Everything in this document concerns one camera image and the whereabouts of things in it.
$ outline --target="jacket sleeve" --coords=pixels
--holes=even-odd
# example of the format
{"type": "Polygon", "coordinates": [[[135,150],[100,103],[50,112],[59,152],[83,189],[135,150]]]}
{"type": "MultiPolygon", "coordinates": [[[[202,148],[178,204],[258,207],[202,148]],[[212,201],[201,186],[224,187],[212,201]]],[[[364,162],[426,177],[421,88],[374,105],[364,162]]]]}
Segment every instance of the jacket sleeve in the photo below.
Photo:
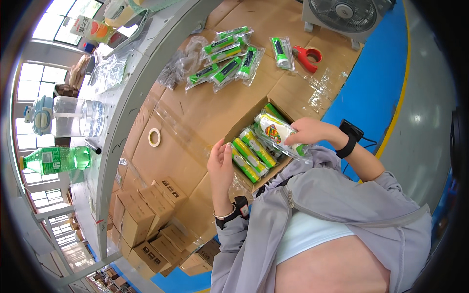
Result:
{"type": "Polygon", "coordinates": [[[419,207],[419,205],[410,197],[403,194],[401,185],[397,182],[396,177],[391,172],[384,171],[374,181],[384,188],[390,196],[402,201],[413,203],[416,207],[419,207]]]}
{"type": "Polygon", "coordinates": [[[220,253],[213,258],[212,286],[210,292],[222,292],[231,267],[248,234],[249,220],[241,216],[225,223],[223,230],[217,226],[220,253]]]}

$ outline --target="right hand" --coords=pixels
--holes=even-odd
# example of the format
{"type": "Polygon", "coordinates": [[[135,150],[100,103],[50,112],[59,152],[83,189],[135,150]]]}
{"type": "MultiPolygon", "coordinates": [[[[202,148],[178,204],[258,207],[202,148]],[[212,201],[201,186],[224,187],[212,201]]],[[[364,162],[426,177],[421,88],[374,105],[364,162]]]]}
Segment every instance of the right hand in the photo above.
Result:
{"type": "Polygon", "coordinates": [[[313,144],[326,140],[336,150],[340,150],[345,147],[348,141],[348,136],[340,131],[337,126],[322,122],[321,120],[304,117],[293,122],[291,126],[298,132],[287,137],[285,140],[286,145],[294,143],[313,144]]]}

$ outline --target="green plastic bottle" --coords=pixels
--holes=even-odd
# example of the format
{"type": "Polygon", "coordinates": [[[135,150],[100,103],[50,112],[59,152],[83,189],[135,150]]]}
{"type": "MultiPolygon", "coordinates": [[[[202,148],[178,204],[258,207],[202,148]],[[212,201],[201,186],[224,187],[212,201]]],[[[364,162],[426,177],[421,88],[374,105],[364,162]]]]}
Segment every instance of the green plastic bottle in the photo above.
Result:
{"type": "Polygon", "coordinates": [[[91,165],[90,149],[85,146],[39,148],[26,157],[21,156],[19,163],[21,170],[28,168],[41,175],[84,170],[91,165]]]}

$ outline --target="black wrist strap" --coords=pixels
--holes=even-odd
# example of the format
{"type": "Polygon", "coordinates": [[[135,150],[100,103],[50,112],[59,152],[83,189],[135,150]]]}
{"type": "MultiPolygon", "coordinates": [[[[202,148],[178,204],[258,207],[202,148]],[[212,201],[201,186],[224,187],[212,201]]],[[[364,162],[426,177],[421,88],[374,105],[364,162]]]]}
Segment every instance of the black wrist strap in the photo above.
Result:
{"type": "Polygon", "coordinates": [[[245,196],[237,196],[234,198],[234,201],[235,202],[233,204],[236,206],[236,210],[233,214],[229,215],[223,220],[215,217],[215,223],[218,227],[220,227],[220,230],[223,230],[225,223],[235,219],[238,216],[249,219],[248,199],[245,196]]]}
{"type": "Polygon", "coordinates": [[[356,138],[353,135],[348,135],[348,142],[342,150],[336,150],[336,154],[340,159],[350,155],[355,148],[356,138]]]}

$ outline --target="silver bangle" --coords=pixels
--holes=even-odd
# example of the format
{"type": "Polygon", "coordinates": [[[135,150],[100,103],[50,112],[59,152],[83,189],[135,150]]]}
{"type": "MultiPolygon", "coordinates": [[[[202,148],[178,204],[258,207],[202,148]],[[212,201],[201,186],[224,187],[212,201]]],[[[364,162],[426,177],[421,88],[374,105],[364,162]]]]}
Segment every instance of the silver bangle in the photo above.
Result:
{"type": "Polygon", "coordinates": [[[223,220],[224,218],[233,215],[234,212],[236,211],[236,206],[235,206],[234,204],[231,204],[231,205],[233,206],[233,211],[232,211],[231,213],[227,214],[226,216],[220,217],[220,216],[215,215],[215,211],[213,211],[213,216],[216,217],[216,218],[218,218],[218,219],[220,219],[220,220],[223,220]]]}

